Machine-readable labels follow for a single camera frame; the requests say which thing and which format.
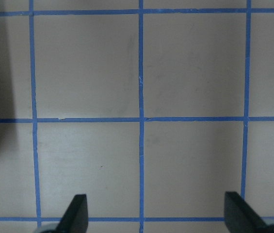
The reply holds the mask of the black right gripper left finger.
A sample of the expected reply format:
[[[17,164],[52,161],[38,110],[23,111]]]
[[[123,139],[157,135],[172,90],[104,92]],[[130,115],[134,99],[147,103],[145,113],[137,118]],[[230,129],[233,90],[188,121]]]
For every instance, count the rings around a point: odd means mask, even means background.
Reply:
[[[85,233],[89,223],[86,194],[75,195],[61,221],[56,233]]]

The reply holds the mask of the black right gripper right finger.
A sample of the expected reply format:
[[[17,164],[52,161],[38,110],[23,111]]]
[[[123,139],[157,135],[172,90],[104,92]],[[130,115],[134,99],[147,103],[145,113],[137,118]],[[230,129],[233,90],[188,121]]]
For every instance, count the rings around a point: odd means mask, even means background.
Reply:
[[[271,233],[272,227],[237,192],[225,192],[225,225],[230,233]]]

